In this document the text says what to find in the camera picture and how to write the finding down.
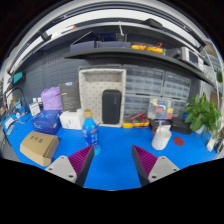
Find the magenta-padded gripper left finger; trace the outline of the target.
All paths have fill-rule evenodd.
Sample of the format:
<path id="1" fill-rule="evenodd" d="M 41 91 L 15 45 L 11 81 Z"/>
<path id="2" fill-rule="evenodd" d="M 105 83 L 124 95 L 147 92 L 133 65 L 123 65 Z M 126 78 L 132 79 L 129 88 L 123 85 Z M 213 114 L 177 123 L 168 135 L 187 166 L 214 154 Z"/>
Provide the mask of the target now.
<path id="1" fill-rule="evenodd" d="M 94 157 L 94 146 L 87 146 L 74 154 L 58 157 L 46 171 L 83 187 Z"/>

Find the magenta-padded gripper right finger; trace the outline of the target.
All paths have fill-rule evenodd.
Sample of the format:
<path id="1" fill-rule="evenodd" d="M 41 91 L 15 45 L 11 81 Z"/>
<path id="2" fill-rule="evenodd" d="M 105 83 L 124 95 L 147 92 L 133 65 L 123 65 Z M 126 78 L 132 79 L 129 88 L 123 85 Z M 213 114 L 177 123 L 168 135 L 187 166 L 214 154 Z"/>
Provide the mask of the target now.
<path id="1" fill-rule="evenodd" d="M 132 157 L 141 186 L 146 186 L 179 171 L 179 168 L 166 156 L 156 157 L 136 145 L 132 146 Z"/>

